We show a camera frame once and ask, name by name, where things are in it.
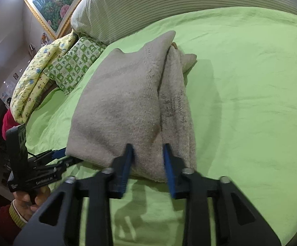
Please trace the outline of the red sleeve left forearm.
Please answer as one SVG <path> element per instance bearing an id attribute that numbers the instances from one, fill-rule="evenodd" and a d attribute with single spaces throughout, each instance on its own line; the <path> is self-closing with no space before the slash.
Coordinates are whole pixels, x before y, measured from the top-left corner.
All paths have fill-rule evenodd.
<path id="1" fill-rule="evenodd" d="M 27 223 L 19 216 L 14 204 L 0 208 L 0 246 L 13 245 L 15 238 Z"/>

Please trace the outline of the left hand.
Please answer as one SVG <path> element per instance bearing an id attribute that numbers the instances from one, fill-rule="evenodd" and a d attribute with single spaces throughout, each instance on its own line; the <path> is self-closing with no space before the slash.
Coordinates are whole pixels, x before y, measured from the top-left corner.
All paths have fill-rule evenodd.
<path id="1" fill-rule="evenodd" d="M 29 220 L 35 211 L 47 200 L 50 196 L 51 190 L 49 186 L 41 187 L 36 191 L 37 196 L 35 201 L 32 202 L 30 195 L 26 192 L 18 191 L 14 192 L 14 208 L 23 219 Z"/>

